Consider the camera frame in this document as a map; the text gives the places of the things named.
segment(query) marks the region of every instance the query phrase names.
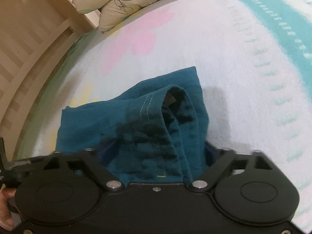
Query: silver screw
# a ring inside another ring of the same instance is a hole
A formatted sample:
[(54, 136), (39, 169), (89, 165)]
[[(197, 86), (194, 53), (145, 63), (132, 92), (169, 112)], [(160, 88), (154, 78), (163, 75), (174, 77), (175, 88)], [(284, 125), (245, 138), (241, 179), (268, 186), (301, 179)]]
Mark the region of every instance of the silver screw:
[(122, 186), (122, 183), (118, 180), (111, 180), (111, 181), (108, 181), (106, 183), (107, 187), (111, 188), (111, 189), (117, 189), (117, 188), (120, 188)]
[(33, 234), (31, 230), (24, 230), (23, 234)]
[(208, 186), (208, 184), (206, 181), (203, 181), (203, 180), (195, 180), (192, 183), (192, 186), (195, 188), (201, 189), (201, 188), (205, 188), (206, 186)]
[(159, 192), (160, 190), (161, 190), (160, 187), (153, 187), (153, 191), (155, 191), (155, 192)]

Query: mattress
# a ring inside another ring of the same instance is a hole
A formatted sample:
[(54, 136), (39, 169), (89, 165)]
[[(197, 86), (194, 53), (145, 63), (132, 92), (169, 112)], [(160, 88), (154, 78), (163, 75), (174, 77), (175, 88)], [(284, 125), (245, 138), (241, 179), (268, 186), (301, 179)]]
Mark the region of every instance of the mattress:
[(196, 66), (207, 140), (264, 151), (294, 183), (312, 230), (312, 0), (161, 0), (83, 35), (47, 85), (18, 158), (55, 149), (61, 111)]

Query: person's hand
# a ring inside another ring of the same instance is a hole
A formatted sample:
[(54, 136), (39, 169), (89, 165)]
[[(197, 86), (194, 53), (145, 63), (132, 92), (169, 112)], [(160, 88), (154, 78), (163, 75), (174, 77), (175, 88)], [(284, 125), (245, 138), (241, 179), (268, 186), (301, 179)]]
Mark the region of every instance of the person's hand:
[(7, 200), (15, 196), (15, 188), (4, 188), (0, 192), (0, 227), (5, 230), (12, 230), (14, 223), (11, 212), (7, 208)]

